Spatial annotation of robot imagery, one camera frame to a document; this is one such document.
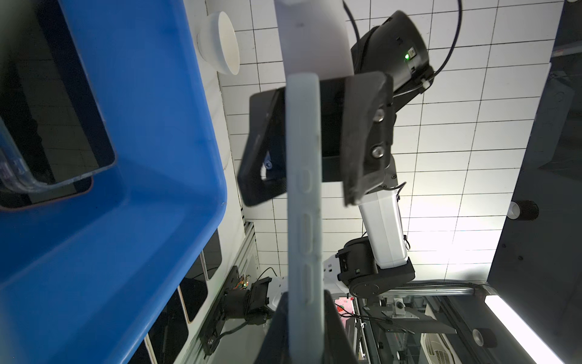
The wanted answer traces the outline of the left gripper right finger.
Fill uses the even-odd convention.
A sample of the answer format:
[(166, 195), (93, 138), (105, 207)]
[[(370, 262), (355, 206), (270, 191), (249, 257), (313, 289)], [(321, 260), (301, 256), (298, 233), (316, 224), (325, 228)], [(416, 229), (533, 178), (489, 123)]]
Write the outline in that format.
[(324, 291), (323, 363), (356, 364), (358, 361), (329, 291)]

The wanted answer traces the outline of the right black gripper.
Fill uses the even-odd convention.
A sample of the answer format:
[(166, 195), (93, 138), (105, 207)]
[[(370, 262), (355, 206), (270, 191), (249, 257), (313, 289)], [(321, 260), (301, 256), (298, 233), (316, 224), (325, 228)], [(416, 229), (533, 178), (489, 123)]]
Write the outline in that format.
[[(393, 79), (374, 71), (320, 82), (322, 181), (343, 184), (344, 204), (395, 188)], [(249, 100), (249, 136), (237, 182), (246, 206), (286, 193), (285, 89)]]

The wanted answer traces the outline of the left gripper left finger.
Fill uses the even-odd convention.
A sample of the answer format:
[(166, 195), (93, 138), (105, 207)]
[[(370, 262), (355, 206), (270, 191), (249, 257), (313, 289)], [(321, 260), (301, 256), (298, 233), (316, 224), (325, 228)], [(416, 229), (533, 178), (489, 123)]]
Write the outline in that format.
[(284, 293), (254, 364), (285, 364), (289, 362), (288, 313), (288, 294)]

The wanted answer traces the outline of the pale green cased phone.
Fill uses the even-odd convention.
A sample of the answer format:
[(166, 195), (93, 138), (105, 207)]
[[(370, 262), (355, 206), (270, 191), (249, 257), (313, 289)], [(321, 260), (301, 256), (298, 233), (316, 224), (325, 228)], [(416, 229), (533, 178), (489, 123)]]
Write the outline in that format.
[(321, 233), (321, 91), (317, 74), (286, 79), (289, 355), (294, 363), (324, 357)]

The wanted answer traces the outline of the black phone removed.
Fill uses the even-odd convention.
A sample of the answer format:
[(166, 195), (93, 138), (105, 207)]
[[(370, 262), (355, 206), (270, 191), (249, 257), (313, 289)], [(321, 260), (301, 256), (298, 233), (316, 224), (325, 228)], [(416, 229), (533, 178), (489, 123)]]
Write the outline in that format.
[(157, 363), (174, 363), (186, 344), (188, 327), (178, 291), (174, 291), (165, 308), (149, 330)]
[(133, 356), (127, 362), (128, 364), (151, 364), (152, 359), (149, 355), (145, 341), (141, 341)]

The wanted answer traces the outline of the black phone stack top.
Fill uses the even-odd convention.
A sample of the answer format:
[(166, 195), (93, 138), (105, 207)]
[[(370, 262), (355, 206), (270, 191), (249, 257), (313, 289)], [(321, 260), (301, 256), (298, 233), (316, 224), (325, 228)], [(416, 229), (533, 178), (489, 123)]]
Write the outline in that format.
[(213, 233), (202, 252), (204, 255), (206, 276), (209, 280), (213, 278), (222, 263), (221, 241), (218, 230)]

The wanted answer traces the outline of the black phone stack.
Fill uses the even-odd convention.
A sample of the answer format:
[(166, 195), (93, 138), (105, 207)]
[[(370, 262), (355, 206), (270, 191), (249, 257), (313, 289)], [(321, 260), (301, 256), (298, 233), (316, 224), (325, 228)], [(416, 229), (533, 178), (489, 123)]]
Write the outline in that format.
[(1, 3), (1, 209), (87, 194), (116, 154), (58, 1)]
[(218, 230), (213, 233), (202, 252), (204, 255), (206, 276), (209, 280), (213, 278), (222, 263), (221, 241)]

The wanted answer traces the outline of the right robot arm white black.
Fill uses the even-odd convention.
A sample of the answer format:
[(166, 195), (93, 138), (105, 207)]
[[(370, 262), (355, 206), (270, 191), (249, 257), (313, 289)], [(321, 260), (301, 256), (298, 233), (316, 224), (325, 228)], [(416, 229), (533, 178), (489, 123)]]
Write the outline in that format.
[(404, 12), (394, 12), (352, 49), (355, 73), (319, 84), (325, 182), (343, 185), (367, 229), (324, 266), (327, 280), (371, 298), (415, 278), (398, 207), (401, 183), (391, 155), (397, 112), (430, 86), (427, 47)]

